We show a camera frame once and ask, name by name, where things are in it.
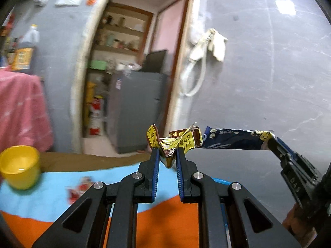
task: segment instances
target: yellow cup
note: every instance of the yellow cup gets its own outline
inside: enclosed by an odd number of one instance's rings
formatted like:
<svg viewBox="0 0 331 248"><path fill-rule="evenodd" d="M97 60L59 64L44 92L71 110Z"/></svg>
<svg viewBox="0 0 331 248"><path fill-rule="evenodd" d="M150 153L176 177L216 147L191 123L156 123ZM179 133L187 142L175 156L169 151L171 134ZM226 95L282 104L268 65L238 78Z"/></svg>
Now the yellow cup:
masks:
<svg viewBox="0 0 331 248"><path fill-rule="evenodd" d="M39 151L26 145L12 146L0 154L0 171L16 189L32 187L40 176Z"/></svg>

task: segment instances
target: snack wrapper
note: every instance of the snack wrapper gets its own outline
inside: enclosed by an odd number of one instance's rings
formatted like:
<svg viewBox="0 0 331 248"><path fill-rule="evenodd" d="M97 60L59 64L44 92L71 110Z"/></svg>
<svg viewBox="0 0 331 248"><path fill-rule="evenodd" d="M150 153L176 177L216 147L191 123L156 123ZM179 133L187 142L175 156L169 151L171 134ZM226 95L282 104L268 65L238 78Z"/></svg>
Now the snack wrapper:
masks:
<svg viewBox="0 0 331 248"><path fill-rule="evenodd" d="M201 148L270 150L268 141L273 137L272 131L212 129L206 127Z"/></svg>
<svg viewBox="0 0 331 248"><path fill-rule="evenodd" d="M170 169L176 160L176 148L182 147L186 154L188 150L202 145L202 135L198 126L194 123L187 129L170 131L169 136L160 138L155 124L151 125L146 133L146 139L150 148L160 149L161 162Z"/></svg>

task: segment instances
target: green box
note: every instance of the green box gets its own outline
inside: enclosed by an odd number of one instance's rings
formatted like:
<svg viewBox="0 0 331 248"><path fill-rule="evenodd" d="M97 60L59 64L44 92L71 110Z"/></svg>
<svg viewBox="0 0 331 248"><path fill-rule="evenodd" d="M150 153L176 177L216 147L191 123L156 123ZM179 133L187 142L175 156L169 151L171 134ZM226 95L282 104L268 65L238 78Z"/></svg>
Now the green box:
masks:
<svg viewBox="0 0 331 248"><path fill-rule="evenodd" d="M107 68L107 62L102 60L91 60L90 68L105 71Z"/></svg>

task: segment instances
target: pink cloth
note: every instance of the pink cloth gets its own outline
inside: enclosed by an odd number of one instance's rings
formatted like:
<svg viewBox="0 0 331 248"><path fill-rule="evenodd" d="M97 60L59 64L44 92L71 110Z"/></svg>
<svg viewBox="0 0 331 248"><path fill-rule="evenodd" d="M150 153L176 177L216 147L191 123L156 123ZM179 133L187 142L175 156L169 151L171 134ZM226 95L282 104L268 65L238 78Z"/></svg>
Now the pink cloth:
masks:
<svg viewBox="0 0 331 248"><path fill-rule="evenodd" d="M38 76L0 70L0 152L13 145L39 151L53 144L53 131Z"/></svg>

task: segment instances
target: plastic bottle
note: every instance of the plastic bottle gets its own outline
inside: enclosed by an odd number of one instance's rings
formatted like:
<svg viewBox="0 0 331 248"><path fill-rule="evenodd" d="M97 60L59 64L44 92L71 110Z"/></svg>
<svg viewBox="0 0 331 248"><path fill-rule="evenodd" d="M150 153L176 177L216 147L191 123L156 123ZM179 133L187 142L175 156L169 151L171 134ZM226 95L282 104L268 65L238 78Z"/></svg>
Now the plastic bottle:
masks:
<svg viewBox="0 0 331 248"><path fill-rule="evenodd" d="M35 50L39 42L37 25L31 25L28 32L19 41L12 71L32 74L32 65L35 57Z"/></svg>

